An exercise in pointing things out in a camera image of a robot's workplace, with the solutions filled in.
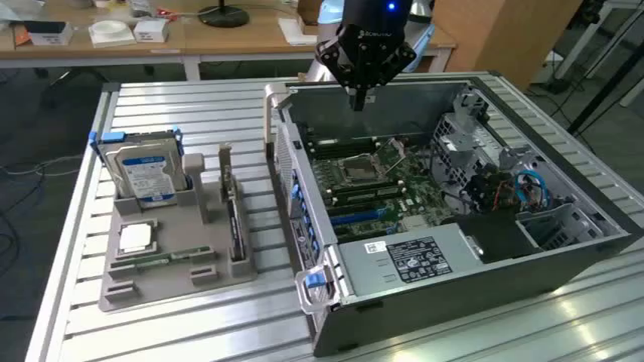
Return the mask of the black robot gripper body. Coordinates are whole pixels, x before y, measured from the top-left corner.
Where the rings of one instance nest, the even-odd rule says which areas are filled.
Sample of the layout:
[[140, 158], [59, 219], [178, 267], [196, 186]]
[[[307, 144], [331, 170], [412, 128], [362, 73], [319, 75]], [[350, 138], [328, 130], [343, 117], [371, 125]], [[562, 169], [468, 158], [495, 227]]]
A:
[[339, 43], [356, 68], [359, 89], [359, 51], [362, 44], [386, 44], [398, 47], [406, 41], [411, 1], [347, 1], [339, 28]]

